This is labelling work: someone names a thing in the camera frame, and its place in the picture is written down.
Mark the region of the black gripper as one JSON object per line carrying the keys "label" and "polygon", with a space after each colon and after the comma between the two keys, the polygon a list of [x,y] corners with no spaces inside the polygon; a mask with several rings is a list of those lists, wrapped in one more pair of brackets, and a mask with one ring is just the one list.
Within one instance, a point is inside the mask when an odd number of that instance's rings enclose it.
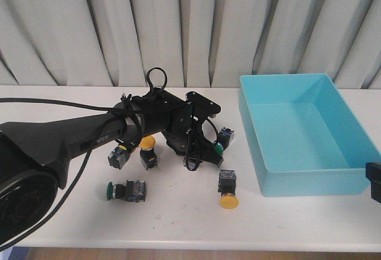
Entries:
{"label": "black gripper", "polygon": [[381,202],[381,168],[379,162],[366,163],[366,177],[370,180],[371,198]]}
{"label": "black gripper", "polygon": [[176,155],[199,156],[202,162],[209,162],[220,168],[224,147],[220,142],[208,144],[202,131],[205,117],[194,114],[194,106],[186,101],[171,118],[170,125],[163,131],[167,145]]}

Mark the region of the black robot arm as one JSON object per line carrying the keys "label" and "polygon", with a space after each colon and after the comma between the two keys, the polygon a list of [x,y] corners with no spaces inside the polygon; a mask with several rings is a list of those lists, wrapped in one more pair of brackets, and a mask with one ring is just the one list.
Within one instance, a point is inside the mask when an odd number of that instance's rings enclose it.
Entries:
{"label": "black robot arm", "polygon": [[67,184],[72,159],[108,142],[117,142],[110,166],[121,169],[135,148],[146,151],[152,167],[155,155],[149,137],[162,133],[189,170],[201,162],[222,163],[229,139],[205,138],[204,122],[220,112],[213,101],[196,92],[186,99],[159,88],[144,96],[123,96],[100,114],[48,123],[1,124],[1,242],[36,224],[50,209],[58,189]]}

